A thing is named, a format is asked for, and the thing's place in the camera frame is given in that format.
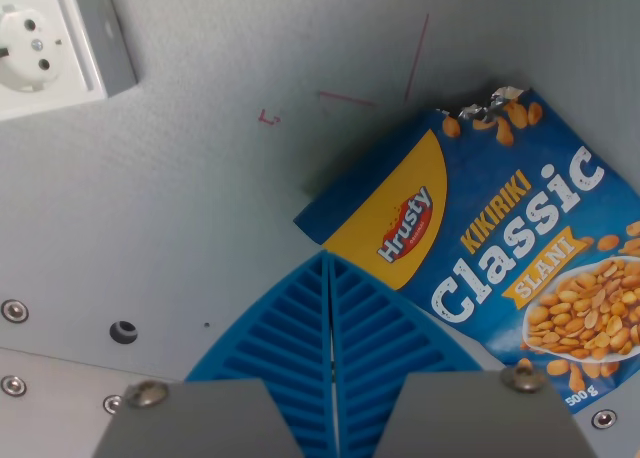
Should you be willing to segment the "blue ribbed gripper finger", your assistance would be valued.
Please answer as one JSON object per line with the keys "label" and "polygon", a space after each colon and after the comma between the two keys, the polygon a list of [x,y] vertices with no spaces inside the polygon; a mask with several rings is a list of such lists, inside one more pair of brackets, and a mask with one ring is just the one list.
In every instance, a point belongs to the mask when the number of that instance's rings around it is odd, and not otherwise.
{"label": "blue ribbed gripper finger", "polygon": [[341,456],[594,456],[539,368],[485,370],[386,285],[329,263]]}
{"label": "blue ribbed gripper finger", "polygon": [[320,252],[247,309],[186,376],[261,380],[306,457],[336,457],[329,257]]}

